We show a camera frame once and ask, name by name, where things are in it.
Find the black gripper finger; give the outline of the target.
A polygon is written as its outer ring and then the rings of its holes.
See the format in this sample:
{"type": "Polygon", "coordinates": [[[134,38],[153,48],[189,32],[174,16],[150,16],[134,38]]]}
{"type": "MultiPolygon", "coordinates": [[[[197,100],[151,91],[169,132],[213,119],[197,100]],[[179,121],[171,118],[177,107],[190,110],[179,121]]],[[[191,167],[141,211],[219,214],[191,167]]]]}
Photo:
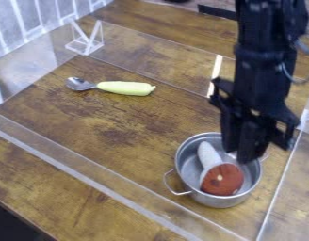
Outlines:
{"type": "Polygon", "coordinates": [[[221,111],[219,124],[222,146],[225,152],[229,153],[237,150],[241,131],[241,119],[229,108],[221,111]]]}
{"type": "Polygon", "coordinates": [[[241,126],[237,161],[239,164],[250,163],[259,158],[266,151],[271,122],[267,119],[245,120],[241,126]]]}

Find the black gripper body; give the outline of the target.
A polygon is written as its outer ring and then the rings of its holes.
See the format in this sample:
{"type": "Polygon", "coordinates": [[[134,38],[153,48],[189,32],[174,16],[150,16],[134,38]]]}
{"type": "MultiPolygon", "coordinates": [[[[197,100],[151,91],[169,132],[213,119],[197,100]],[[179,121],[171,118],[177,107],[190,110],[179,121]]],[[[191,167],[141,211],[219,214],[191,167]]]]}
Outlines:
{"type": "Polygon", "coordinates": [[[297,52],[289,50],[257,51],[238,45],[234,51],[233,80],[211,79],[209,102],[219,113],[229,108],[243,121],[267,119],[270,142],[286,150],[291,145],[298,117],[285,104],[297,52]]]}

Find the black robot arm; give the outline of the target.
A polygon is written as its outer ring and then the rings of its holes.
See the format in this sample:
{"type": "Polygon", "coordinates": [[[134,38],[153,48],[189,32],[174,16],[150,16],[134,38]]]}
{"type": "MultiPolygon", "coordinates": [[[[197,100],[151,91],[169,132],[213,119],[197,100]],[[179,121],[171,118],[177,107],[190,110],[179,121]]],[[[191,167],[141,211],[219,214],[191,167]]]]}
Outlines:
{"type": "Polygon", "coordinates": [[[221,111],[223,150],[246,164],[269,144],[290,148],[298,117],[285,104],[297,60],[298,37],[305,34],[303,0],[234,0],[237,43],[234,76],[211,80],[209,102],[221,111]]]}

